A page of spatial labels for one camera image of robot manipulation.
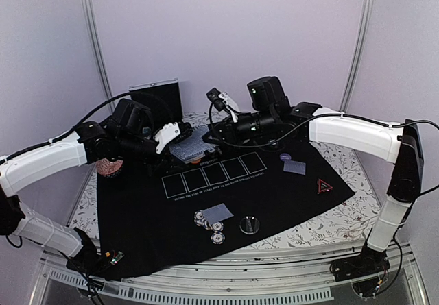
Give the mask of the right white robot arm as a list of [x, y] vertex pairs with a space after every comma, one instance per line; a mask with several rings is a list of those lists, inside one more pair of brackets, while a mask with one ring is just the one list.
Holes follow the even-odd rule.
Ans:
[[390, 268], [386, 250], [403, 226], [421, 190], [424, 158], [419, 137], [419, 120], [404, 123], [381, 122], [337, 112], [317, 103], [291, 106], [274, 76], [262, 77], [247, 85], [253, 113], [240, 112], [227, 93], [212, 88], [207, 94], [210, 109], [228, 117], [211, 123], [204, 136], [208, 143], [234, 148], [262, 148], [285, 138], [340, 145], [390, 162], [394, 165], [377, 220], [357, 256], [330, 264], [336, 281], [360, 278]]

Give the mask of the dealt card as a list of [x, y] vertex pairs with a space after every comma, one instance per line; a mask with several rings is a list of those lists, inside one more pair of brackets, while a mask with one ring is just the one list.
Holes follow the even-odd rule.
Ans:
[[234, 216], [224, 203], [204, 209], [202, 214], [209, 224], [222, 222]]
[[298, 175], [306, 174], [306, 164], [304, 162], [297, 162], [294, 160], [286, 160], [283, 165], [283, 171], [288, 173], [295, 173]]

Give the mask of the blue white chip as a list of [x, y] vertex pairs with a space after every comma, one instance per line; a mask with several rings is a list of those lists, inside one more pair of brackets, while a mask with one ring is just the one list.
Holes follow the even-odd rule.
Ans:
[[222, 232], [224, 229], [224, 224], [222, 222], [216, 222], [210, 225], [210, 229], [214, 232]]
[[213, 244], [220, 245], [225, 241], [225, 235], [222, 232], [215, 232], [211, 236]]

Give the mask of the clear black dealer button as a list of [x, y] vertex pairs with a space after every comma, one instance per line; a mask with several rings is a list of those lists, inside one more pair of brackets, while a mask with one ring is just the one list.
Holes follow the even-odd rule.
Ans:
[[255, 216], [245, 216], [240, 221], [239, 228], [244, 234], [253, 235], [259, 231], [260, 223]]

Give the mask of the aluminium poker chip case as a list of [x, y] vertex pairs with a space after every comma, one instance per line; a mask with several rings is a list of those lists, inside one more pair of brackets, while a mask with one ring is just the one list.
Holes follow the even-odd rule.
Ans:
[[130, 86], [131, 99], [147, 106], [156, 127], [182, 121], [183, 111], [177, 78]]

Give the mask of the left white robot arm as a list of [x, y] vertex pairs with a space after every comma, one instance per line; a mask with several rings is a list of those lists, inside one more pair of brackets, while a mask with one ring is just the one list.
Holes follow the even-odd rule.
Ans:
[[81, 273], [97, 273], [116, 263], [117, 252], [99, 254], [85, 231], [42, 216], [18, 196], [35, 182], [102, 159], [157, 163], [168, 144], [181, 135], [177, 122], [156, 127], [147, 106], [125, 95], [115, 99], [115, 111], [102, 122], [85, 116], [64, 134], [1, 158], [1, 235], [52, 248], [67, 258], [70, 269]]

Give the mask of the poker chip stack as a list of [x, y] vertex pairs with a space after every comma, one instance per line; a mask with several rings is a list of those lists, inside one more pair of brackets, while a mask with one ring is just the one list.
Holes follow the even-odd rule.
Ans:
[[194, 213], [194, 223], [198, 227], [203, 227], [205, 230], [210, 230], [211, 226], [209, 222], [206, 220], [206, 217], [203, 215], [201, 210], [195, 211]]

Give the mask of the blue patterned card deck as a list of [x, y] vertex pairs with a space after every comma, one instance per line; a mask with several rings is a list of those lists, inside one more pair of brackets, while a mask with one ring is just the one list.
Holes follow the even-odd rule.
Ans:
[[207, 125], [194, 127], [192, 135], [169, 145], [170, 153], [180, 161], [188, 164], [215, 152], [215, 145], [206, 143], [202, 137], [209, 131]]

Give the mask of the purple small blind button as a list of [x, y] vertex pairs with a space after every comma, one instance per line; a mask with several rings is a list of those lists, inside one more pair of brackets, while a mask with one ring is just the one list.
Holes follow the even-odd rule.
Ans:
[[279, 155], [279, 158], [281, 161], [285, 162], [285, 161], [289, 161], [292, 159], [292, 157], [288, 154], [288, 153], [281, 153]]

